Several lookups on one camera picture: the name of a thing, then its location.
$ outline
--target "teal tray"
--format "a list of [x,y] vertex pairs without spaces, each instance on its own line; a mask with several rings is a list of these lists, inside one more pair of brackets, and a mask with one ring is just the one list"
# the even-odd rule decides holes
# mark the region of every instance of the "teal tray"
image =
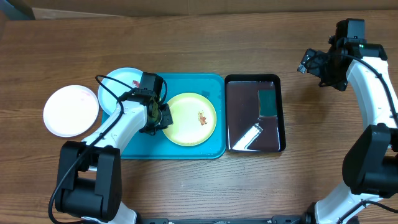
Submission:
[[[198,93],[213,104],[217,124],[213,134],[197,146],[179,146],[158,131],[155,136],[137,133],[131,139],[122,159],[217,159],[226,149],[224,80],[217,74],[158,73],[167,82],[166,102],[181,93]],[[109,118],[103,113],[102,123]]]

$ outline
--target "wooden table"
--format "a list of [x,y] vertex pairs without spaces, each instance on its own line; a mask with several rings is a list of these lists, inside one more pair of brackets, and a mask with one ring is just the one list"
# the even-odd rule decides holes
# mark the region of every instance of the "wooden table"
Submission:
[[[44,104],[66,85],[96,92],[94,76],[120,67],[223,77],[275,73],[282,82],[287,138],[282,154],[122,161],[125,204],[143,217],[300,215],[342,180],[343,158],[362,133],[351,87],[319,88],[318,78],[296,72],[305,50],[327,50],[335,24],[348,17],[366,19],[366,38],[384,46],[398,86],[398,11],[6,22],[0,42],[0,222],[50,222],[47,204],[66,139],[46,130]],[[99,125],[100,119],[74,140]],[[397,208],[398,197],[383,203]],[[360,219],[397,223],[398,215],[371,207]]]

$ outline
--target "wood grain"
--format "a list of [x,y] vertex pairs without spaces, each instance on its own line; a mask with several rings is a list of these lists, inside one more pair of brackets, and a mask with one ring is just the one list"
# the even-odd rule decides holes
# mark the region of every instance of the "wood grain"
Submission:
[[[65,85],[96,92],[97,74],[275,73],[282,82],[287,148],[282,154],[225,153],[212,161],[123,161],[123,201],[143,217],[254,218],[301,214],[338,185],[341,163],[362,133],[351,87],[319,88],[296,72],[305,50],[328,49],[336,22],[366,19],[398,86],[398,11],[243,14],[7,22],[0,42],[0,222],[50,223],[65,139],[42,121],[48,97]],[[100,125],[100,119],[81,140]],[[383,201],[398,207],[398,198]],[[56,214],[72,220],[66,214]],[[369,207],[362,223],[397,223]]]

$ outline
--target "yellow plate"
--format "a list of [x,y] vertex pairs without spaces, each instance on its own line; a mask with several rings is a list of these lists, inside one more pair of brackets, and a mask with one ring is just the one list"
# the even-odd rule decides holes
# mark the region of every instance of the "yellow plate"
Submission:
[[173,124],[164,134],[175,144],[196,146],[206,141],[216,128],[217,115],[214,106],[196,93],[182,93],[167,102]]

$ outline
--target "tabletop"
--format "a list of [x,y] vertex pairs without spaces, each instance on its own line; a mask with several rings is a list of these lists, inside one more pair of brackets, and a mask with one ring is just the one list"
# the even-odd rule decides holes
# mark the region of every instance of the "tabletop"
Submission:
[[[363,131],[353,89],[319,88],[296,72],[308,48],[327,50],[346,18],[366,20],[398,86],[398,11],[7,21],[0,41],[0,222],[50,223],[47,204],[66,141],[44,126],[49,96],[121,67],[147,72],[277,74],[287,147],[277,154],[226,152],[216,160],[122,161],[123,202],[144,218],[300,215],[342,180],[343,158]],[[100,125],[100,116],[80,141]],[[398,208],[398,197],[382,201]],[[56,213],[63,221],[67,214]],[[377,207],[361,223],[397,223]]]

